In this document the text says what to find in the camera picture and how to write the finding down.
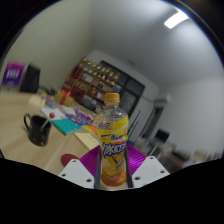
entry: white plastic mount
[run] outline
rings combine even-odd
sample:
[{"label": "white plastic mount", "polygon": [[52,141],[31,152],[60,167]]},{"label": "white plastic mount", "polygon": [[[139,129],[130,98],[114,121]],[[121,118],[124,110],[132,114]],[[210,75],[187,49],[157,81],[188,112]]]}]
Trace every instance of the white plastic mount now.
[{"label": "white plastic mount", "polygon": [[[143,187],[167,175],[169,175],[168,171],[156,157],[147,157],[132,175],[133,188]],[[72,159],[59,174],[59,177],[81,187],[94,189],[94,177],[77,159]]]}]

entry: light fixture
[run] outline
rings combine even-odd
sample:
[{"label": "light fixture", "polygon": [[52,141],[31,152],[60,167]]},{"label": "light fixture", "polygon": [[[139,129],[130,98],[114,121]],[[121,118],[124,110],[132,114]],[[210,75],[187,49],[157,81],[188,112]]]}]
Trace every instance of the light fixture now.
[{"label": "light fixture", "polygon": [[184,20],[188,19],[188,16],[181,12],[180,10],[178,10],[178,12],[176,14],[174,14],[173,16],[171,16],[165,23],[164,25],[167,26],[168,28],[172,29],[173,27],[175,27],[177,24],[183,22]]}]

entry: black mug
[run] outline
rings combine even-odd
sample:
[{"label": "black mug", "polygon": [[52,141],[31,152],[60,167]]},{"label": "black mug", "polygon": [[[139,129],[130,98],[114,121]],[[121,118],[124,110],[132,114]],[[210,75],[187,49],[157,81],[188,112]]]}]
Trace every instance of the black mug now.
[{"label": "black mug", "polygon": [[[27,125],[26,118],[30,119],[30,125]],[[45,146],[48,141],[51,123],[48,121],[47,124],[42,128],[42,125],[47,121],[46,118],[40,117],[38,115],[34,115],[31,117],[30,114],[25,114],[24,123],[28,130],[28,138],[29,140],[38,146]]]}]

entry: purple sign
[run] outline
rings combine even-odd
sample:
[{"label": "purple sign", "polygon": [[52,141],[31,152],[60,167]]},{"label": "purple sign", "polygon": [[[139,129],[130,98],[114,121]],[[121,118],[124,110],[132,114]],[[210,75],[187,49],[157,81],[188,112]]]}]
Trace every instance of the purple sign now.
[{"label": "purple sign", "polygon": [[9,62],[2,80],[2,85],[18,86],[25,64],[20,62]]}]

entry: yellow bottle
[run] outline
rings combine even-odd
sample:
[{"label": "yellow bottle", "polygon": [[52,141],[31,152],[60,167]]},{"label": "yellow bottle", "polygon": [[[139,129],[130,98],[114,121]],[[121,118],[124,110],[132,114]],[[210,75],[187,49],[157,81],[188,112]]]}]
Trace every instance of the yellow bottle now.
[{"label": "yellow bottle", "polygon": [[120,96],[106,93],[106,107],[97,114],[96,124],[102,152],[102,182],[111,187],[126,181],[125,157],[128,115],[119,108]]}]

